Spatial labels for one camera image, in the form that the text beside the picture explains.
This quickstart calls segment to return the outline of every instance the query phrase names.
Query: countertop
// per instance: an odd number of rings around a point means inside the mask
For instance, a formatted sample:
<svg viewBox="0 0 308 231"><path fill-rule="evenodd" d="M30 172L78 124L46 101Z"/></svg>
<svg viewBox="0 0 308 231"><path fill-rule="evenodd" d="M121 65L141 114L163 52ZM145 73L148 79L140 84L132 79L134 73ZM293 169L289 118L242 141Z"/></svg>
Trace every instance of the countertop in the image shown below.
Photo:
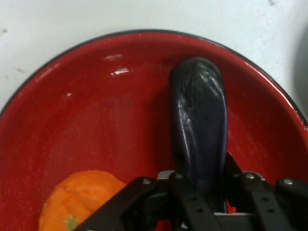
<svg viewBox="0 0 308 231"><path fill-rule="evenodd" d="M305 113L294 75L307 9L307 0L0 0L0 109L57 54L107 33L153 28L199 35L246 56Z"/></svg>

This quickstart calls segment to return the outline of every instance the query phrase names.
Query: toy pumpkin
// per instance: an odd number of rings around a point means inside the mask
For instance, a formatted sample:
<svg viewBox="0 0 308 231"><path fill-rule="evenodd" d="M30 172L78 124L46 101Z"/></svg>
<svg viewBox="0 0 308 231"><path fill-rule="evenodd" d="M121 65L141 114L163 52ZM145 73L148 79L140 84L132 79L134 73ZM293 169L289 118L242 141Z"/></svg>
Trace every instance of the toy pumpkin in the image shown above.
<svg viewBox="0 0 308 231"><path fill-rule="evenodd" d="M44 204L38 231L70 231L125 184L108 172L74 173L58 184Z"/></svg>

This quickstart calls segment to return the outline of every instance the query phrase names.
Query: red bowl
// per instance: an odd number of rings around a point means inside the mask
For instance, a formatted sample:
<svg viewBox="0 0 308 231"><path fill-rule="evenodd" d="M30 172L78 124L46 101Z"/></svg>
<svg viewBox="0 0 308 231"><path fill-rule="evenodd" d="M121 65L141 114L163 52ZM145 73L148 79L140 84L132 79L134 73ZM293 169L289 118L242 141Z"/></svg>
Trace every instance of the red bowl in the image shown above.
<svg viewBox="0 0 308 231"><path fill-rule="evenodd" d="M73 172L101 169L129 182L173 169L168 77L192 56L213 61L224 76L228 150L243 170L259 172L271 183L286 176L307 181L307 123L264 71L204 38L124 32L54 58L2 111L2 229L37 229L49 193Z"/></svg>

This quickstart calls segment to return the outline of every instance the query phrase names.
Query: white table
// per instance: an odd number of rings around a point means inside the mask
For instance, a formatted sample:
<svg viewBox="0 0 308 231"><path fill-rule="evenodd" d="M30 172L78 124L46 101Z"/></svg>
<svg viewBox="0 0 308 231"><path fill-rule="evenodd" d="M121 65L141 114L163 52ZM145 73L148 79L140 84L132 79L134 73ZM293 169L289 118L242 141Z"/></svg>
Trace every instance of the white table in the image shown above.
<svg viewBox="0 0 308 231"><path fill-rule="evenodd" d="M241 53L303 110L293 76L307 10L307 0L0 0L0 109L64 50L111 32L157 28L196 34Z"/></svg>

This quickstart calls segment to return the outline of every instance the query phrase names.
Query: bowl rim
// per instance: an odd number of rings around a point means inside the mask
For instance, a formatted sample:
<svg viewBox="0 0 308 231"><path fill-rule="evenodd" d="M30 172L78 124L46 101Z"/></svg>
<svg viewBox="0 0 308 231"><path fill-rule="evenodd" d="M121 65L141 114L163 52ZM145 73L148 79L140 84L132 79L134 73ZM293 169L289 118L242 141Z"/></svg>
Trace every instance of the bowl rim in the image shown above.
<svg viewBox="0 0 308 231"><path fill-rule="evenodd" d="M4 115L6 109L10 106L11 102L13 101L13 99L15 98L15 96L27 85L27 83L34 77L36 76L40 71L42 71L44 68L46 68L49 64L51 64L52 62L54 62L55 60L59 59L60 57L70 53L71 51L82 47L84 45L90 44L92 42L101 40L101 39L106 39L106 38L110 38L110 37L115 37L115 36L121 36L121 35L130 35L130 34L136 34L136 33L166 33L166 34L175 34L175 35L183 35L183 36L189 36L192 38L197 38L200 39L204 42L208 42L208 43L212 43L216 46L222 47L232 53L234 53L235 55L241 57L242 59L244 59L246 62L250 63L253 67L255 67L258 71L260 71L267 79L269 79L270 81L272 81L275 86L279 89L279 91L286 97L286 99L290 102L290 104L292 105L293 109L295 110L295 112L299 115L300 119L303 121L303 123L305 124L306 127L308 127L308 122L305 119L304 115L302 114L302 112L300 111L300 109L298 108L298 106L296 105L296 103L293 101L293 99L289 96L289 94L266 72L264 71L261 67L259 67L257 64L255 64L254 62L252 62L251 60L249 60L248 58L246 58L245 56L243 56L242 54L236 52L235 50L222 45L218 42L215 42L213 40L210 40L208 38L204 38L202 36L198 36L198 35L193 35L190 33L186 33L186 32L180 32L180 31L175 31L175 30L164 30L164 29L133 29L133 30L124 30L124 31L119 31L119 32L114 32L114 33L108 33L105 35L101 35L98 37L94 37L91 38L89 40L86 40L82 43L79 43L71 48L68 48L67 50L63 51L62 53L56 55L55 57L53 57L52 59L50 59L49 61L47 61L45 64L43 64L41 67L39 67L34 73L32 73L13 93L13 95L8 99L8 101L6 102L6 104L4 105L4 107L2 108L2 110L0 111L0 119L2 118L2 116Z"/></svg>

